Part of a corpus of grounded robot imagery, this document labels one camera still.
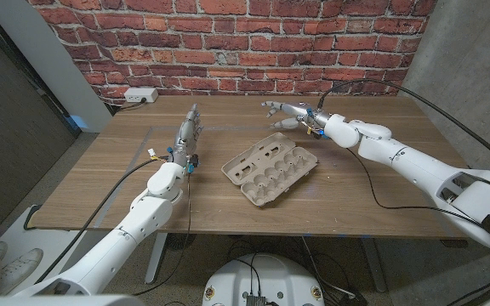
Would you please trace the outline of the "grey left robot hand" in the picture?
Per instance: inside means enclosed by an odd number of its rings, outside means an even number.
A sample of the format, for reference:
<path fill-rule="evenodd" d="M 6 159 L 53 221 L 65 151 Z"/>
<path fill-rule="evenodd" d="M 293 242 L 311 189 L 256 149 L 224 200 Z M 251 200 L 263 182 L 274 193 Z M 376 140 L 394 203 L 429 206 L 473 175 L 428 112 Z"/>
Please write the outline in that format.
<path fill-rule="evenodd" d="M 172 162 L 185 166 L 188 158 L 195 153 L 197 141 L 202 131 L 197 104 L 188 111 L 179 131 L 175 134 Z"/>

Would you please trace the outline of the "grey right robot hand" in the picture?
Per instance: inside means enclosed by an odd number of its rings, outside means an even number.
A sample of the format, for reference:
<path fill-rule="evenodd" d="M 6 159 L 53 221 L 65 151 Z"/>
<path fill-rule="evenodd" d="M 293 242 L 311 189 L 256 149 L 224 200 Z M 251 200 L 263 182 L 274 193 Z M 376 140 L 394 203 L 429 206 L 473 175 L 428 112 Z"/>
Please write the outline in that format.
<path fill-rule="evenodd" d="M 313 130 L 321 130 L 325 128 L 331 117 L 322 110 L 314 110 L 310 104 L 305 102 L 292 104 L 268 100 L 262 102 L 261 105 L 270 109 L 266 115 L 267 118 L 278 111 L 288 115 L 287 119 L 272 123 L 270 128 L 295 129 L 299 124 L 303 124 Z"/>

